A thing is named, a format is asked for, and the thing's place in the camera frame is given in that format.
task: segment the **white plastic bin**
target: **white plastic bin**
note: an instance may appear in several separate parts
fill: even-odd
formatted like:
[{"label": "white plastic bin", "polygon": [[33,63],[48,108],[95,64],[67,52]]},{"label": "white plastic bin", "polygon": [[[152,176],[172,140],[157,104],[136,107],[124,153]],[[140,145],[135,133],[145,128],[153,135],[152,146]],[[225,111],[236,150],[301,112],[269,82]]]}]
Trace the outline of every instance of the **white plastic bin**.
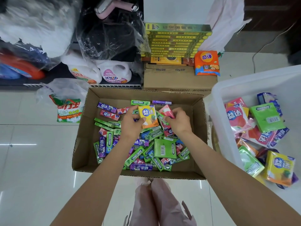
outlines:
[{"label": "white plastic bin", "polygon": [[277,95],[285,125],[290,131],[275,149],[296,158],[294,172],[300,179],[287,190],[281,190],[271,183],[268,183],[268,187],[301,213],[301,204],[295,204],[293,200],[301,198],[301,65],[218,82],[212,88],[213,101],[209,104],[209,114],[216,130],[219,147],[227,160],[243,169],[224,103],[242,97],[248,107],[258,105],[256,96],[262,92]]}]

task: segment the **forearm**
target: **forearm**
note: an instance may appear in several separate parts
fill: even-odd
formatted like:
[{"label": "forearm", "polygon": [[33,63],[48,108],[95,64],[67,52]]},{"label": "forearm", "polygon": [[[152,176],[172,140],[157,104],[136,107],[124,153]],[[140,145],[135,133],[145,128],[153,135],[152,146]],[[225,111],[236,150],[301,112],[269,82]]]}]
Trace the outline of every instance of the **forearm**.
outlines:
[{"label": "forearm", "polygon": [[293,208],[196,135],[183,133],[179,138],[237,226],[301,225]]},{"label": "forearm", "polygon": [[100,225],[133,143],[120,140],[59,212],[51,226]]}]

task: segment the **white detergent bottle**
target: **white detergent bottle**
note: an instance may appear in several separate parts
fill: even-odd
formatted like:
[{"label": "white detergent bottle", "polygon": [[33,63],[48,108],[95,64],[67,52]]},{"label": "white detergent bottle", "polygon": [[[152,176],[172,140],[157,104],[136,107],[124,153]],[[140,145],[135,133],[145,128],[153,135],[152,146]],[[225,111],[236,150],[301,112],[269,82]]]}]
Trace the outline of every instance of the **white detergent bottle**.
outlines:
[{"label": "white detergent bottle", "polygon": [[109,83],[127,83],[132,78],[132,72],[126,62],[97,60],[96,64],[102,77]]},{"label": "white detergent bottle", "polygon": [[101,72],[91,61],[85,61],[81,54],[70,50],[61,57],[61,62],[66,64],[71,74],[77,79],[89,84],[99,84],[102,80]]}]

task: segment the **leg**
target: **leg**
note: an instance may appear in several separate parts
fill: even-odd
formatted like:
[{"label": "leg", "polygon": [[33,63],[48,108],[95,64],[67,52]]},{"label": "leg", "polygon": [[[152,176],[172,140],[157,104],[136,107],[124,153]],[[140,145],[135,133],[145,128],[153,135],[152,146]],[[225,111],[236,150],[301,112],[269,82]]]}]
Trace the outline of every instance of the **leg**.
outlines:
[{"label": "leg", "polygon": [[138,186],[130,226],[158,226],[158,215],[150,184]]},{"label": "leg", "polygon": [[190,219],[182,212],[181,205],[171,193],[168,184],[161,178],[154,178],[151,183],[151,190],[158,212],[160,226],[171,225],[197,225],[194,217],[187,214]]}]

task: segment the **pink bottle label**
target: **pink bottle label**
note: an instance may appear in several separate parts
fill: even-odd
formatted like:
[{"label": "pink bottle label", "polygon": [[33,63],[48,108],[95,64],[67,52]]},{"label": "pink bottle label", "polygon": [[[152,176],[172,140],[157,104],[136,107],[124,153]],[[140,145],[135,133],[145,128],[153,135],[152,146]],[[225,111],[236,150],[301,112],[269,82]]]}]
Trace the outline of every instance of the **pink bottle label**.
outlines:
[{"label": "pink bottle label", "polygon": [[118,77],[110,70],[106,69],[103,72],[103,77],[106,81],[110,83],[126,83],[127,80],[125,78],[118,79]]}]

